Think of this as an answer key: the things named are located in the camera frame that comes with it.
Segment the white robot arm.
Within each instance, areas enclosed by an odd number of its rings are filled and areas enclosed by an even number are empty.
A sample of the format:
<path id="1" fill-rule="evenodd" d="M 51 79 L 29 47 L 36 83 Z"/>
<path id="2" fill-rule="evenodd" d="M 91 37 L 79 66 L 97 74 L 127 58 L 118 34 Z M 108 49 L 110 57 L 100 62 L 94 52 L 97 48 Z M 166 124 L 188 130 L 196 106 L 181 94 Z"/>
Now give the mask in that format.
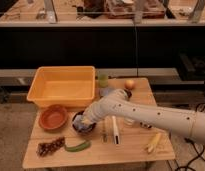
<path id="1" fill-rule="evenodd" d="M 173 132 L 205 145 L 205 113 L 135 104 L 129 102 L 128 99 L 126 90 L 113 90 L 85 109 L 82 122 L 90 125 L 109 115 L 124 117 Z"/>

